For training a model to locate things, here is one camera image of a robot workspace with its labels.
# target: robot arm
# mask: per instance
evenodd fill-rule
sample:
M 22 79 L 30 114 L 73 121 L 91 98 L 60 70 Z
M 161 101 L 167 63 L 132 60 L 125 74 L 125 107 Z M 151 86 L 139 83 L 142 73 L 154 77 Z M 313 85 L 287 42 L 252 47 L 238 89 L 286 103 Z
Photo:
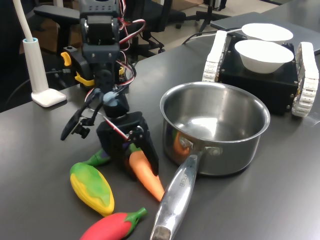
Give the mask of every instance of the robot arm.
M 82 34 L 82 53 L 77 49 L 65 47 L 61 55 L 66 66 L 75 68 L 76 79 L 86 86 L 93 87 L 84 102 L 82 108 L 77 110 L 65 126 L 61 140 L 65 140 L 69 134 L 79 134 L 86 138 L 90 129 L 84 126 L 93 126 L 100 108 L 103 108 L 106 117 L 97 128 L 97 134 L 103 150 L 114 159 L 120 168 L 128 169 L 126 146 L 134 143 L 141 148 L 147 157 L 152 172 L 158 175 L 158 156 L 153 146 L 150 131 L 146 120 L 141 112 L 129 112 L 129 104 L 124 94 L 125 89 L 134 78 L 121 82 L 119 70 L 121 67 L 134 73 L 134 68 L 120 62 L 120 44 L 127 41 L 134 34 L 128 35 L 120 41 L 120 28 L 125 28 L 122 19 L 124 9 L 120 9 L 119 1 L 109 0 L 80 0 L 80 25 Z M 91 118 L 82 116 L 90 103 L 98 99 L 98 107 L 94 110 Z

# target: white lamp base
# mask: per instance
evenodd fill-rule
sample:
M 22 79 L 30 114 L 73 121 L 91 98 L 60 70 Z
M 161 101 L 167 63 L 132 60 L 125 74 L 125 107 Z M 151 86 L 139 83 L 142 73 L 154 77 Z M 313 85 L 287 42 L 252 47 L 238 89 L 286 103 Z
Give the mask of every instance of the white lamp base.
M 37 93 L 33 92 L 31 93 L 31 97 L 33 101 L 45 108 L 61 103 L 67 99 L 66 95 L 52 88 Z

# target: saucepan handle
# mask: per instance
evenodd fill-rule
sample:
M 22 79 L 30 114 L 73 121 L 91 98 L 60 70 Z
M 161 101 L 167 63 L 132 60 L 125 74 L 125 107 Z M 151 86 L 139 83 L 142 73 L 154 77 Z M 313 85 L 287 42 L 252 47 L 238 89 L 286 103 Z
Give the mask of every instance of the saucepan handle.
M 150 240 L 172 240 L 186 213 L 198 172 L 201 152 L 190 154 L 166 188 Z

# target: red wire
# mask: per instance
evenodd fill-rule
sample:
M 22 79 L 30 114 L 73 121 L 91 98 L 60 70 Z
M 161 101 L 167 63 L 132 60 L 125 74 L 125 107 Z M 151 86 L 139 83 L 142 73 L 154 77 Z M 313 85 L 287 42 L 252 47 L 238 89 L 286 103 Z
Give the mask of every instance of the red wire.
M 123 19 L 121 20 L 122 24 L 124 24 L 125 26 L 129 26 L 129 25 L 132 25 L 132 24 L 137 24 L 137 23 L 143 23 L 142 27 L 134 32 L 134 33 L 131 33 L 129 34 L 128 36 L 126 36 L 125 38 L 121 39 L 119 44 L 123 44 L 127 41 L 129 41 L 130 39 L 132 39 L 134 36 L 138 35 L 139 33 L 141 33 L 145 27 L 146 27 L 146 21 L 143 20 L 143 19 L 138 19 L 138 20 L 134 20 L 133 22 L 127 22 L 127 21 L 124 21 Z

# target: toy chili pepper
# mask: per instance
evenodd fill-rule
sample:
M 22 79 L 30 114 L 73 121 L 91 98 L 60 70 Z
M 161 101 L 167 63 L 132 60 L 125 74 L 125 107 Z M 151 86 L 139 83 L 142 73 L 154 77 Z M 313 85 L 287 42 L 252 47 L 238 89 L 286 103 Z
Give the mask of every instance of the toy chili pepper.
M 147 214 L 143 207 L 137 212 L 115 213 L 93 224 L 80 240 L 120 240 L 128 236 L 139 219 Z

